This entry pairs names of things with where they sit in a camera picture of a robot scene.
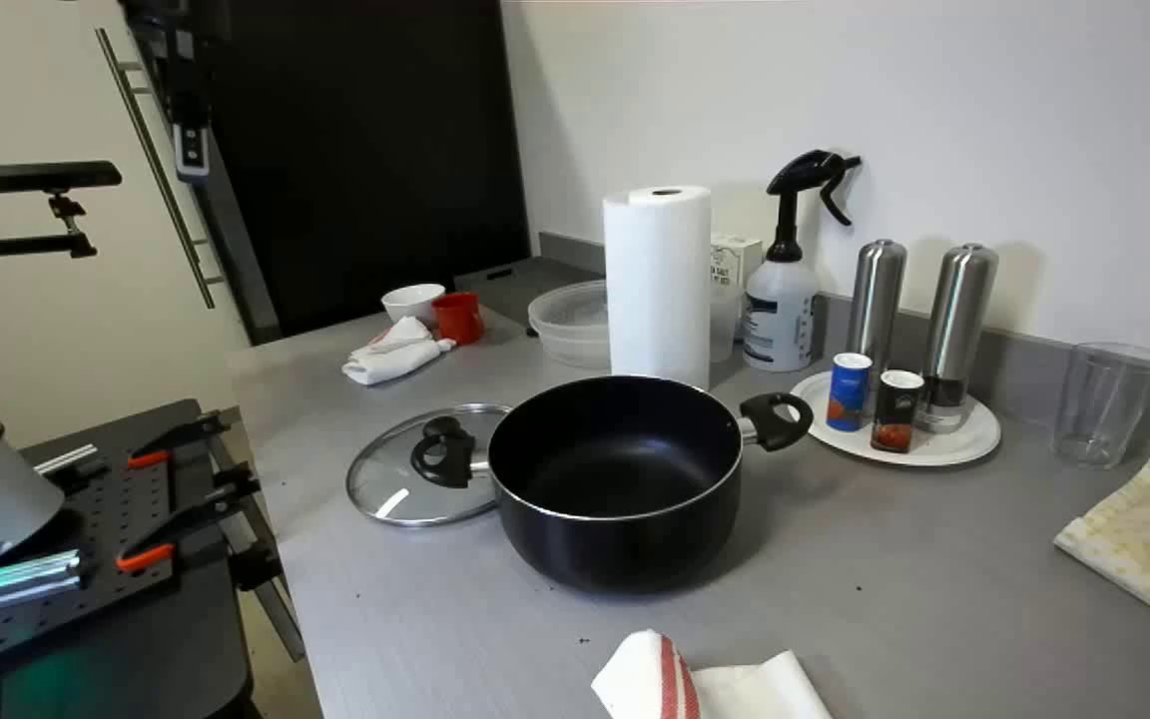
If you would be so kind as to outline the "glass lid with black knob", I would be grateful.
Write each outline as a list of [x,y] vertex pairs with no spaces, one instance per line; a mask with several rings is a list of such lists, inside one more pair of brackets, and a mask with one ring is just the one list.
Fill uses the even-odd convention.
[[348,467],[348,500],[391,528],[438,528],[493,512],[488,447],[498,418],[504,408],[453,404],[381,431]]

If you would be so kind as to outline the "black cooking pot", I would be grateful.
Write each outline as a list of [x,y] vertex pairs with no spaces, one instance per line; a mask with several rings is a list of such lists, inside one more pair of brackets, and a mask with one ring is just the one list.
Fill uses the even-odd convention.
[[493,435],[498,519],[512,548],[573,587],[674,587],[729,548],[743,452],[782,452],[817,424],[791,390],[738,408],[713,390],[600,374],[518,404]]

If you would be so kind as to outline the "clear plastic container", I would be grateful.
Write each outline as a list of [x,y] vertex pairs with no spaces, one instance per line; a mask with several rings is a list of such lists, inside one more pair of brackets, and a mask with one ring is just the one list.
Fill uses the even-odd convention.
[[529,302],[529,329],[550,360],[604,368],[608,349],[608,283],[578,281],[550,289]]

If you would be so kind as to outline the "red cup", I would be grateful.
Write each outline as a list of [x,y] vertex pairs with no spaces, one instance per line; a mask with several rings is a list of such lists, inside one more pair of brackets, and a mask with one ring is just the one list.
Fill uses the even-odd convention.
[[476,342],[485,337],[480,295],[448,291],[436,298],[436,337],[456,342]]

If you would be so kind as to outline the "white cloth near cup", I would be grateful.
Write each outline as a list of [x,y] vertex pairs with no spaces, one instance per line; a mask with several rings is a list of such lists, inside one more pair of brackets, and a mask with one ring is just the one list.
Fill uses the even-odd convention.
[[453,350],[453,339],[436,339],[423,321],[403,315],[373,342],[357,349],[343,360],[343,374],[363,387],[395,382],[417,374],[420,368],[436,363]]

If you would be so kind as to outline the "white outlet box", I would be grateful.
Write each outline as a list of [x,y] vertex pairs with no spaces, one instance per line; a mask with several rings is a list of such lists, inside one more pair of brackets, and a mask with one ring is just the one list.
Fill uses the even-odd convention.
[[713,238],[713,360],[734,357],[747,277],[765,259],[761,235],[715,235]]

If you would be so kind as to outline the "spray bottle with black trigger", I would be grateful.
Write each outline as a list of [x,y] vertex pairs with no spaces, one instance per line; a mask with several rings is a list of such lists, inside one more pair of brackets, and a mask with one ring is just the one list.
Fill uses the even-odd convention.
[[750,368],[798,371],[824,357],[824,295],[798,245],[798,195],[817,193],[824,207],[847,222],[835,189],[852,169],[860,169],[860,154],[810,149],[773,175],[767,193],[779,198],[777,235],[743,283],[738,349]]

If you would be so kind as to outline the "blue spice jar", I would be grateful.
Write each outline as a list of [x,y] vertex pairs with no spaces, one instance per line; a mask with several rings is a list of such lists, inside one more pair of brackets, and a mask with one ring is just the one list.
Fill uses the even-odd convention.
[[866,418],[870,360],[862,350],[838,350],[830,360],[826,424],[835,431],[860,431]]

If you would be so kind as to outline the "steel grinder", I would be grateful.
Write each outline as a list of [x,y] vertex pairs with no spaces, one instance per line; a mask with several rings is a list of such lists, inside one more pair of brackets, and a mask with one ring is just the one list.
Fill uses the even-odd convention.
[[870,238],[860,247],[847,349],[876,363],[887,363],[894,349],[903,271],[906,247],[898,238]]
[[928,387],[935,408],[960,408],[976,368],[999,255],[962,245],[944,255],[928,331]]

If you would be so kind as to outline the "red striped white towel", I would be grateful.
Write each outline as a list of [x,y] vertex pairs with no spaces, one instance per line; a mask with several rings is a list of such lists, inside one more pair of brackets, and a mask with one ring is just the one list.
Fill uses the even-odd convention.
[[610,719],[830,719],[794,652],[693,667],[661,629],[633,629],[592,679]]

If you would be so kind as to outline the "black refrigerator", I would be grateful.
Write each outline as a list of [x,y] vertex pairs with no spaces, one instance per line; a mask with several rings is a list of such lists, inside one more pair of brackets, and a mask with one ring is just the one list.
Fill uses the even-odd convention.
[[256,342],[529,250],[498,0],[120,0]]

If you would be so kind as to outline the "white round plate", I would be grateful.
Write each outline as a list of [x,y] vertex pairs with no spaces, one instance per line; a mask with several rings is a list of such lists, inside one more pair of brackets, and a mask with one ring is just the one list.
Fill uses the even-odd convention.
[[966,467],[986,460],[1002,443],[1002,424],[983,398],[966,398],[966,418],[954,431],[915,431],[906,452],[879,452],[870,428],[835,431],[826,424],[830,374],[817,371],[794,382],[794,395],[810,404],[810,435],[842,454],[887,463],[887,467]]

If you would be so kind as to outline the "right steel grinder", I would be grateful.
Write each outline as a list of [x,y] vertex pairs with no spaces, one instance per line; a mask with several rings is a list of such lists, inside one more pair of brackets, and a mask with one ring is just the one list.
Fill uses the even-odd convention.
[[999,255],[962,245],[944,255],[928,331],[928,387],[935,408],[960,408],[976,368]]

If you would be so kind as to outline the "black orange clamp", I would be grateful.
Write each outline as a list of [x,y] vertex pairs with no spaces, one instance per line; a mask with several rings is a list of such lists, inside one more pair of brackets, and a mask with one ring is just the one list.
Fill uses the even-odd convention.
[[199,531],[204,522],[228,519],[256,491],[261,491],[261,479],[249,463],[219,472],[204,500],[172,512],[170,519],[150,528],[142,538],[126,544],[111,566],[120,575],[142,575],[172,558],[186,535]]
[[143,447],[128,452],[128,472],[172,463],[176,447],[199,443],[199,440],[215,440],[228,428],[232,424],[219,412],[207,412],[207,415],[187,418],[187,424],[176,424],[176,428],[159,431],[158,440],[150,440]]

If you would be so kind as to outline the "black perforated mounting table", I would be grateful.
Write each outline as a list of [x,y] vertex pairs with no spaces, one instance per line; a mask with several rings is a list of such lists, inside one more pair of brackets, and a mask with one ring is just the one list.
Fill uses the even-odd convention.
[[86,443],[79,484],[45,544],[79,548],[76,587],[0,601],[0,719],[264,719],[232,579],[232,544],[211,516],[142,575],[118,554],[215,491],[215,443],[192,435],[163,463],[131,454],[199,404],[176,398],[29,447],[33,463]]

